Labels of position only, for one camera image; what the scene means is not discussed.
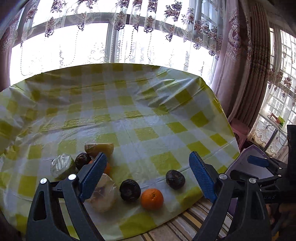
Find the person's left hand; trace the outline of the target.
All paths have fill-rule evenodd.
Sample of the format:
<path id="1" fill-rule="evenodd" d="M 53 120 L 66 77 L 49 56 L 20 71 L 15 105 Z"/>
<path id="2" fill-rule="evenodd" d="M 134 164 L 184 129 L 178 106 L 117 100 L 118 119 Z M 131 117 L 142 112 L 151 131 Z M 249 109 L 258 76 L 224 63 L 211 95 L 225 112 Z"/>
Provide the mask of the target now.
<path id="1" fill-rule="evenodd" d="M 266 208 L 272 228 L 272 240 L 296 241 L 295 203 L 267 204 Z"/>

